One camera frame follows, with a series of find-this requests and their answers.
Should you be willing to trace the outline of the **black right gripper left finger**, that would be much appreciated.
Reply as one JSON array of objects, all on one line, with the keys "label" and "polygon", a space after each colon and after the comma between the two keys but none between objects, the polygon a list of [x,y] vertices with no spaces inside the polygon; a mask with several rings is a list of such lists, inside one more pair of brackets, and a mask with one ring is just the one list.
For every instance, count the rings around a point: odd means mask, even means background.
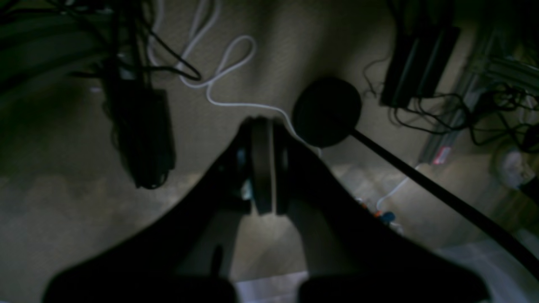
[{"label": "black right gripper left finger", "polygon": [[57,274],[44,303],[235,303],[221,278],[224,245],[210,247],[202,274],[179,274],[221,210],[272,211],[271,121],[248,118],[231,144],[173,209],[138,234]]}]

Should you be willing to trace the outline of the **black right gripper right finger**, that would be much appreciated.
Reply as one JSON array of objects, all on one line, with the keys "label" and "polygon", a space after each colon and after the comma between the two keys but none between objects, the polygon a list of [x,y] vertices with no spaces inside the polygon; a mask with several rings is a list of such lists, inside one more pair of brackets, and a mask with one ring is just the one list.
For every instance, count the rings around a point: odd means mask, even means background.
[{"label": "black right gripper right finger", "polygon": [[344,188],[306,146],[273,123],[276,211],[298,229],[309,278],[299,303],[479,303],[483,278],[406,239]]}]

